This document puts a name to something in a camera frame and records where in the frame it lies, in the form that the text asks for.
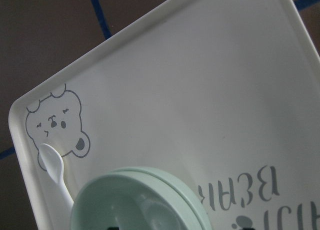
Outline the white plastic spoon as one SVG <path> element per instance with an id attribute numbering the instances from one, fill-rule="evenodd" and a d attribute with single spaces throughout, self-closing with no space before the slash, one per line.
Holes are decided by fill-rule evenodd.
<path id="1" fill-rule="evenodd" d="M 58 151 L 49 144 L 43 143 L 39 147 L 39 155 L 46 171 L 53 182 L 58 186 L 68 212 L 72 211 L 74 200 L 64 180 L 64 162 Z"/>

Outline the white bear serving tray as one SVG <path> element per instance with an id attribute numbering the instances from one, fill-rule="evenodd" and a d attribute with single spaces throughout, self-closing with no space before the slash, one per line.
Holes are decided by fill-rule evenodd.
<path id="1" fill-rule="evenodd" d="M 292 0 L 167 0 L 19 99 L 9 129 L 39 229 L 70 229 L 39 154 L 91 180 L 152 167 L 212 229 L 319 229 L 320 59 Z"/>

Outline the green bowl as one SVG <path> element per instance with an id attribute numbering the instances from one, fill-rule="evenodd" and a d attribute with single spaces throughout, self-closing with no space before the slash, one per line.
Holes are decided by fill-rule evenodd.
<path id="1" fill-rule="evenodd" d="M 125 167 L 89 181 L 78 193 L 70 229 L 212 229 L 196 194 L 176 176 Z"/>

